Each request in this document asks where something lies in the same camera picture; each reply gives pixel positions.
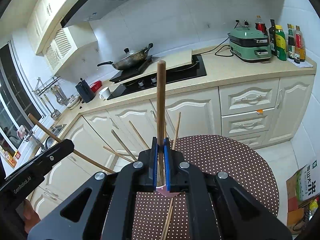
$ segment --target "cutting board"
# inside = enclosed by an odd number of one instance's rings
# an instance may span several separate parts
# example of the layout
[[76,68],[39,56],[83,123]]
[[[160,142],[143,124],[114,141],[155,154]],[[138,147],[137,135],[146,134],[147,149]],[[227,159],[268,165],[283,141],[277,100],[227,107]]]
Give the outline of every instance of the cutting board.
[[192,63],[192,50],[188,49],[188,50],[180,51],[177,53],[169,54],[161,58],[154,58],[152,59],[154,63],[152,63],[141,75],[126,79],[117,84],[126,83],[134,79],[138,79],[144,76],[148,76],[150,74],[157,73],[157,66],[158,66],[157,62],[159,60],[164,60],[166,62],[166,69],[188,65]]

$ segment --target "floor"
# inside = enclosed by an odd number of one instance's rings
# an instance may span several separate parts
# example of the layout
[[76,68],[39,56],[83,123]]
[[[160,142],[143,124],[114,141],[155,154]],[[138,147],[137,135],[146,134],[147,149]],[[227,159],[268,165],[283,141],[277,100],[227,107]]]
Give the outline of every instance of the floor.
[[[256,152],[267,161],[276,178],[280,200],[278,219],[286,225],[288,211],[286,180],[298,170],[291,142],[257,149]],[[127,164],[129,164],[128,161],[119,158],[114,171],[120,171]]]

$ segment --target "drawer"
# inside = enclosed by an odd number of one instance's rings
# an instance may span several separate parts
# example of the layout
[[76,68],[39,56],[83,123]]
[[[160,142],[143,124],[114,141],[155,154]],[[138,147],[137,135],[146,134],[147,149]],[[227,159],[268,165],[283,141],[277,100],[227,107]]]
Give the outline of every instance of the drawer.
[[223,116],[222,135],[225,137],[233,137],[268,130],[273,112],[274,108],[270,108],[263,110],[261,114],[253,111]]
[[279,79],[219,87],[221,115],[239,114],[276,106]]
[[231,139],[241,142],[252,149],[256,149],[262,146],[262,142],[266,136],[267,131],[256,132],[251,134],[239,135],[231,137]]

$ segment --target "green multi-cooker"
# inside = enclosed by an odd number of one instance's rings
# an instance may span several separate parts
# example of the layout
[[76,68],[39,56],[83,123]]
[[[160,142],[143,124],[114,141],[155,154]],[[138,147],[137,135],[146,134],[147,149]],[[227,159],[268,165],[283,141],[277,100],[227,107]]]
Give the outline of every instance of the green multi-cooker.
[[257,62],[271,58],[268,36],[254,28],[241,26],[228,33],[230,50],[239,58],[248,62]]

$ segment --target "metal rack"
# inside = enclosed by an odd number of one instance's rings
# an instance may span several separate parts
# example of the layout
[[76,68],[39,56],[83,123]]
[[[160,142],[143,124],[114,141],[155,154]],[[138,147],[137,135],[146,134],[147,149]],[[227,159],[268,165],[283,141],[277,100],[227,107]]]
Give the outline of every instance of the metal rack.
[[38,83],[36,85],[36,89],[33,92],[39,97],[44,92],[46,92],[49,88],[51,88],[54,84],[56,84],[61,79],[61,76],[53,76],[47,82],[42,83],[41,78],[38,78]]

